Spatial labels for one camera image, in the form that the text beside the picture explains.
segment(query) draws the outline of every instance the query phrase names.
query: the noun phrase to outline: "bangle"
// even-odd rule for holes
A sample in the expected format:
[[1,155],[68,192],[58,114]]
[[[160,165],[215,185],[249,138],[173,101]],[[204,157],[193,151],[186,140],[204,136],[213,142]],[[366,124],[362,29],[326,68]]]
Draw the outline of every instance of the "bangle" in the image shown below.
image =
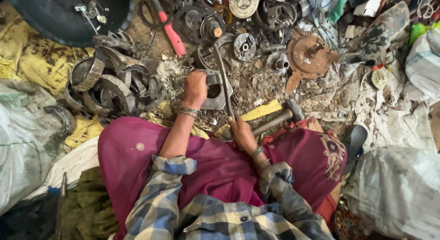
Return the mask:
[[192,113],[188,113],[188,112],[185,112],[183,110],[179,110],[179,113],[184,113],[184,114],[190,115],[190,116],[192,116],[194,118],[197,118],[197,115],[193,115]]
[[188,111],[188,112],[193,112],[193,113],[196,113],[196,114],[199,114],[199,113],[200,113],[200,110],[197,110],[197,109],[195,109],[195,108],[185,108],[185,107],[180,107],[179,110]]
[[252,154],[253,158],[256,158],[262,151],[263,151],[264,147],[262,145],[260,145]]
[[266,159],[266,160],[264,160],[264,161],[261,161],[261,162],[258,164],[258,167],[261,167],[261,165],[263,165],[263,164],[269,162],[270,160],[271,160],[271,158],[268,158],[268,159]]

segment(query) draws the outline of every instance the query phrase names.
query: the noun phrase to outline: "plaid shirt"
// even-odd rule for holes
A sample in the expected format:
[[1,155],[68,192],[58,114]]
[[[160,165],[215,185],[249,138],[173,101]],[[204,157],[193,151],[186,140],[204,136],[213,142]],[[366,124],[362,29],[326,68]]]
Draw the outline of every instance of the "plaid shirt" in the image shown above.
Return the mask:
[[322,217],[290,185],[292,169],[284,162],[266,168],[259,180],[267,205],[223,203],[199,194],[179,212],[180,179],[195,171],[196,161],[156,155],[152,160],[147,184],[125,222],[126,240],[333,239]]

